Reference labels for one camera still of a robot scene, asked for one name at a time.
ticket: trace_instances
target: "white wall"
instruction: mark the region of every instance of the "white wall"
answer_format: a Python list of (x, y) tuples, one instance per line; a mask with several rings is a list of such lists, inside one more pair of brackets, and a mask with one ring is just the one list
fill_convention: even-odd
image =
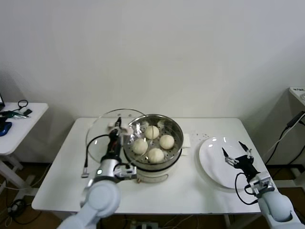
[[(302, 108), (286, 89), (305, 85), (304, 9), (303, 0), (2, 1), (0, 91), (50, 105), (19, 157), (50, 161), (77, 117), (121, 107), (239, 117), (265, 152)], [(294, 131), (273, 163), (297, 154), (304, 134)]]

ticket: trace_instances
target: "power cord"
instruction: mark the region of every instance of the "power cord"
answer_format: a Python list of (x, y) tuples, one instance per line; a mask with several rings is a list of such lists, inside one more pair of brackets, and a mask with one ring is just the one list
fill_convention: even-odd
[(275, 154), (275, 151), (276, 151), (276, 148), (278, 146), (278, 144), (280, 143), (280, 141), (288, 134), (289, 131), (291, 131), (295, 126), (296, 124), (298, 123), (301, 123), (302, 125), (304, 125), (304, 123), (301, 121), (301, 119), (305, 116), (305, 111), (301, 111), (300, 113), (298, 113), (292, 120), (290, 120), (285, 129), (283, 130), (283, 132), (281, 133), (280, 135), (280, 138), (279, 140), (273, 145), (270, 147), (270, 149), (268, 149), (268, 151), (266, 152), (269, 153), (273, 147), (275, 147), (275, 149), (273, 150), (271, 156), (269, 157), (269, 159), (267, 160), (267, 162), (265, 163), (265, 165), (267, 165), (267, 163), (271, 160), (271, 158), (273, 157), (273, 155)]
[[(300, 153), (291, 162), (289, 162), (288, 165), (292, 164), (295, 160), (297, 160), (301, 156), (301, 154), (303, 153), (304, 149), (305, 149), (305, 145), (301, 149)], [(280, 168), (279, 170), (277, 170), (276, 173), (273, 174), (272, 178), (274, 178), (282, 169), (283, 168)]]
[[(44, 171), (44, 173), (43, 173), (43, 175), (40, 177), (40, 179), (39, 179), (38, 181), (36, 181), (34, 184), (30, 185), (30, 187), (35, 186), (36, 184), (38, 184), (38, 183), (44, 178), (44, 176), (46, 175), (46, 173), (47, 173), (47, 171), (48, 171), (48, 169), (50, 168), (51, 165), (52, 165), (52, 164), (49, 164), (49, 165), (47, 166), (46, 170)], [(28, 189), (28, 187), (24, 187), (24, 188), (12, 188), (12, 187), (7, 187), (7, 184), (6, 184), (6, 186), (4, 186), (4, 188), (10, 189), (10, 190), (17, 190), (17, 191)]]
[(11, 221), (13, 220), (17, 224), (28, 225), (28, 224), (32, 223), (33, 221), (35, 221), (42, 214), (42, 212), (40, 212), (34, 219), (32, 219), (28, 222), (19, 222), (16, 218), (19, 217), (25, 211), (26, 207), (30, 204), (27, 204), (25, 202), (25, 200), (23, 200), (23, 199), (17, 199), (9, 205), (8, 204), (8, 195), (9, 195), (8, 189), (6, 189), (5, 204), (6, 204), (6, 208), (8, 211), (8, 216), (2, 222), (0, 222), (0, 224), (5, 222), (5, 226), (8, 227), (11, 224)]
[(256, 204), (256, 203), (258, 202), (257, 199), (256, 199), (255, 201), (251, 202), (251, 203), (247, 203), (247, 202), (245, 202), (245, 201), (240, 197), (240, 195), (239, 195), (239, 193), (238, 193), (238, 190), (237, 190), (237, 178), (238, 178), (238, 176), (241, 175), (241, 174), (244, 174), (244, 173), (239, 173), (239, 174), (236, 175), (236, 178), (235, 178), (235, 192), (236, 192), (238, 198), (240, 199), (240, 201), (243, 202), (244, 204), (246, 204), (246, 205), (253, 205), (253, 204)]
[(84, 164), (84, 168), (87, 169), (88, 168), (88, 152), (89, 152), (89, 146), (92, 144), (92, 142), (94, 142), (96, 139), (100, 138), (100, 137), (107, 137), (109, 135), (99, 135), (93, 139), (91, 139), (91, 141), (87, 144), (86, 146), (86, 159), (85, 159), (85, 164)]
[[(278, 140), (280, 140), (282, 137), (283, 137), (283, 134), (285, 133), (285, 131), (286, 130), (288, 130), (289, 128), (286, 126), (285, 127), (285, 129), (282, 131), (282, 133), (281, 133), (281, 135), (280, 135), (280, 137), (279, 137), (279, 139)], [(276, 149), (277, 149), (277, 146), (278, 146), (278, 144), (279, 144), (280, 142), (279, 141), (277, 141), (277, 143), (276, 143), (276, 145), (275, 145), (275, 148), (274, 148), (274, 150), (273, 150), (273, 152), (272, 152), (272, 154), (271, 154), (271, 156), (269, 157), (269, 159), (267, 160), (267, 162), (265, 163), (265, 165), (267, 165), (267, 163), (271, 160), (271, 158), (273, 157), (273, 155), (275, 154), (275, 151), (276, 151)]]

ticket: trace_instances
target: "blue object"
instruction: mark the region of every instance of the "blue object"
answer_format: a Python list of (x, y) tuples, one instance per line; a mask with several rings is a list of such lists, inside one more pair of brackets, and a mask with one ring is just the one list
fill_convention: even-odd
[(11, 125), (12, 125), (11, 122), (4, 122), (0, 124), (0, 137), (8, 133), (8, 131), (11, 128)]

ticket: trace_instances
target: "wooden floor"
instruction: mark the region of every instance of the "wooden floor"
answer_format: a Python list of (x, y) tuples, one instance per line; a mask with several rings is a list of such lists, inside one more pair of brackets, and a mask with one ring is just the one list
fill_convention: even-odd
[[(41, 175), (43, 174), (44, 170), (46, 168), (46, 165), (40, 165), (40, 164), (25, 164), (24, 169), (22, 171), (18, 172), (18, 175), (26, 179), (26, 177), (29, 174), (36, 175), (38, 180)], [(273, 174), (276, 172), (277, 169), (271, 169), (270, 173)], [(293, 175), (288, 169), (283, 169), (281, 172), (279, 172), (275, 179), (292, 179)], [(299, 218), (301, 220), (305, 220), (302, 215), (305, 215), (305, 194), (301, 188), (282, 188), (280, 189), (280, 192), (284, 195), (287, 195), (295, 209), (297, 214), (299, 215)], [(5, 228), (5, 220), (8, 217), (6, 209), (6, 197), (7, 202), (10, 204), (12, 200), (14, 199), (15, 195), (17, 194), (17, 191), (14, 190), (4, 190), (0, 194), (0, 228)], [(33, 198), (26, 197), (25, 198), (27, 203), (31, 203)], [(35, 211), (31, 208), (29, 205), (25, 212), (19, 216), (17, 219), (20, 223), (25, 223), (28, 221), (31, 221), (33, 218), (35, 218), (40, 212)], [(230, 219), (231, 222), (234, 220), (238, 220), (243, 215), (231, 215)], [(164, 216), (164, 215), (114, 215), (107, 219), (103, 219), (101, 224), (101, 228), (103, 229), (129, 229), (130, 224), (132, 221), (151, 221), (151, 222), (158, 222), (159, 227), (163, 227), (166, 222), (173, 219), (170, 223), (166, 224), (166, 228), (173, 228), (176, 226), (181, 220), (186, 219), (188, 216)], [(7, 225), (10, 223), (10, 218), (6, 221)], [(57, 228), (61, 223), (61, 220), (59, 220), (56, 216), (54, 216), (51, 213), (42, 212), (41, 215), (32, 223), (28, 225), (19, 225), (16, 222), (11, 222), (8, 228), (10, 229), (55, 229)], [(183, 221), (179, 226), (177, 227), (179, 229), (224, 229), (225, 228), (225, 222), (224, 217), (222, 215), (210, 215), (210, 216), (192, 216), (189, 219)], [(265, 219), (263, 217), (258, 218), (256, 221), (251, 223), (249, 226), (246, 227), (246, 229), (265, 229), (269, 228)]]

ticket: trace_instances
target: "metal rim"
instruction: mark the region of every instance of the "metal rim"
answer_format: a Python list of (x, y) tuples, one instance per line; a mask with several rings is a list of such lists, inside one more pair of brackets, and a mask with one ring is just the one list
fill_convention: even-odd
[(166, 170), (166, 169), (172, 167), (172, 166), (178, 161), (178, 159), (180, 158), (180, 156), (181, 156), (181, 154), (182, 154), (182, 149), (180, 149), (180, 153), (179, 153), (177, 159), (176, 159), (175, 161), (173, 161), (172, 164), (170, 164), (169, 166), (167, 166), (167, 167), (165, 167), (165, 168), (162, 168), (162, 169), (155, 169), (155, 170), (148, 170), (148, 169), (145, 169), (145, 168), (140, 168), (139, 166), (137, 166), (137, 165), (135, 165), (134, 163), (132, 163), (132, 161), (127, 157), (126, 152), (125, 152), (125, 149), (123, 149), (123, 151), (124, 151), (125, 158), (127, 159), (127, 161), (128, 161), (130, 164), (132, 164), (133, 166), (136, 166), (138, 170), (145, 171), (145, 172), (152, 172), (152, 173), (153, 173), (153, 172), (160, 172), (160, 171), (163, 171), (163, 170)]
[[(133, 119), (130, 123), (129, 126), (131, 126), (134, 130), (136, 125), (142, 125), (143, 122), (147, 122), (149, 125), (155, 125), (161, 130), (160, 134), (170, 134), (174, 137), (176, 148), (173, 151), (173, 156), (172, 158), (162, 161), (160, 163), (152, 164), (148, 161), (148, 163), (143, 162), (141, 158), (136, 158), (132, 154), (132, 151), (130, 152), (130, 146), (132, 146), (132, 141), (134, 140), (133, 137), (127, 138), (127, 141), (123, 143), (123, 151), (125, 154), (126, 159), (129, 161), (130, 164), (137, 166), (139, 170), (146, 171), (146, 172), (158, 172), (158, 171), (163, 171), (165, 169), (168, 169), (172, 165), (176, 163), (176, 161), (180, 158), (181, 153), (182, 153), (182, 145), (183, 145), (183, 132), (180, 126), (171, 118), (166, 117), (164, 115), (160, 114), (146, 114), (139, 116), (135, 119)], [(167, 150), (164, 151), (164, 153), (168, 153), (167, 156), (170, 155), (170, 151)]]

